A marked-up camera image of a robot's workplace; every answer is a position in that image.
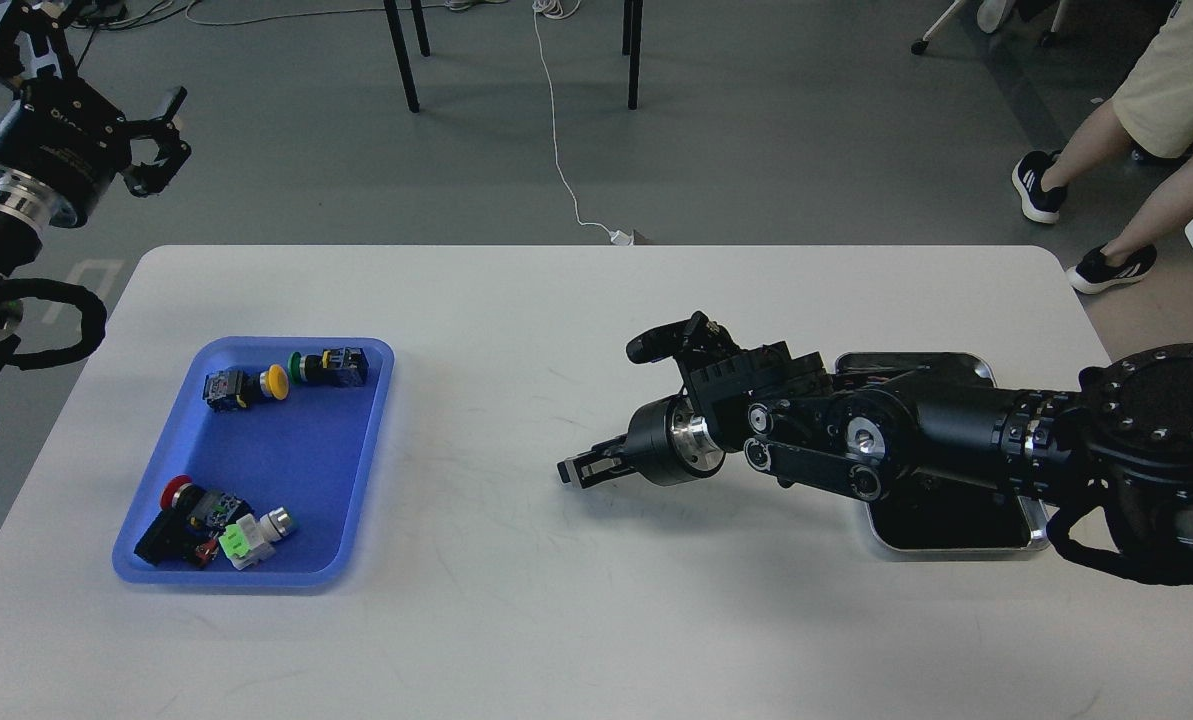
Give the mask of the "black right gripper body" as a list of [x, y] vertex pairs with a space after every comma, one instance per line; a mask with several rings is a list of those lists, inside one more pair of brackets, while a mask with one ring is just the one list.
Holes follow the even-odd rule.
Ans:
[[628, 426], [624, 460], [633, 473], [655, 486], [679, 486], [713, 477], [725, 457], [688, 396], [668, 396], [645, 404], [633, 412]]

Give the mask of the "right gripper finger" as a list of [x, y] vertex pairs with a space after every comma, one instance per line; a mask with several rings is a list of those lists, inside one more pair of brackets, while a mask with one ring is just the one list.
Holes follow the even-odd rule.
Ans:
[[567, 460], [567, 484], [574, 488], [595, 488], [606, 480], [638, 473], [639, 470], [624, 457], [579, 455]]
[[558, 463], [561, 483], [570, 486], [596, 486], [606, 480], [631, 474], [632, 464], [623, 457], [625, 441], [628, 434], [611, 437], [608, 441], [593, 445], [582, 454], [561, 460]]

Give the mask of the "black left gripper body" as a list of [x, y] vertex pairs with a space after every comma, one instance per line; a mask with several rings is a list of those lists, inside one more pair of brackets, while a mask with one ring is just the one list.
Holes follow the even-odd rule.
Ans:
[[122, 111], [84, 79], [35, 77], [0, 123], [0, 178], [10, 170], [52, 190], [62, 205], [52, 225], [87, 224], [132, 151], [116, 135]]

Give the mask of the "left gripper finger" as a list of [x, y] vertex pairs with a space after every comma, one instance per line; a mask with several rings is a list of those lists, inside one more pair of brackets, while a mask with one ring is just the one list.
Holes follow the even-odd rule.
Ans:
[[79, 17], [80, 1], [4, 1], [0, 4], [0, 85], [29, 79], [79, 77], [66, 29]]
[[192, 147], [183, 141], [177, 123], [177, 111], [181, 108], [186, 97], [188, 91], [185, 87], [172, 87], [152, 118], [120, 122], [120, 138], [129, 142], [149, 139], [156, 145], [156, 155], [152, 163], [131, 163], [120, 170], [130, 195], [140, 199], [157, 195], [192, 155]]

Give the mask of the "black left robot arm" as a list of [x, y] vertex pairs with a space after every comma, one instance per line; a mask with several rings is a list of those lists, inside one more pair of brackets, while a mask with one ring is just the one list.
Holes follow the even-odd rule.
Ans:
[[[84, 1], [0, 4], [0, 85], [12, 95], [0, 122], [0, 373], [78, 364], [104, 339], [109, 314], [94, 292], [16, 277], [38, 257], [41, 232], [87, 224], [116, 179], [131, 195], [157, 195], [192, 154], [177, 122], [185, 88], [136, 120], [80, 77], [66, 32], [84, 10]], [[23, 354], [17, 325], [27, 299], [75, 308], [79, 340]]]

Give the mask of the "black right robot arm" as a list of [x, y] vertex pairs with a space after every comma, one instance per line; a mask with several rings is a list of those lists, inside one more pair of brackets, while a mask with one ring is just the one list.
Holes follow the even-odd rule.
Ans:
[[673, 360], [682, 387], [561, 460], [574, 486], [625, 474], [676, 486], [713, 477], [729, 454], [780, 486], [866, 503], [925, 474], [1049, 503], [1045, 533], [1067, 561], [1193, 585], [1193, 343], [1088, 366], [1076, 391], [997, 387], [962, 354], [828, 372], [784, 342], [742, 348], [700, 311], [625, 352]]

